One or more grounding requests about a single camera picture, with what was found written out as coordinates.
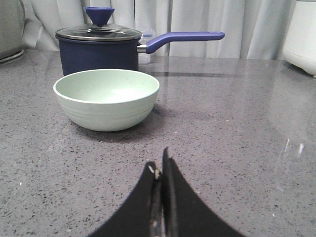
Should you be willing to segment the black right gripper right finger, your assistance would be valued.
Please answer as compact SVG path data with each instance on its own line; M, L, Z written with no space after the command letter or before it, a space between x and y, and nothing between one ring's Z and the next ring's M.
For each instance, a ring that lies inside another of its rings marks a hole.
M162 205L167 237L241 237L194 192L165 148L162 156Z

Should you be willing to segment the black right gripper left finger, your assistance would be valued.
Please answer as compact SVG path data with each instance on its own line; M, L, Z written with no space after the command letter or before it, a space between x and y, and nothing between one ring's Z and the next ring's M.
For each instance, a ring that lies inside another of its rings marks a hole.
M160 237L161 180L154 162L147 162L132 192L91 237Z

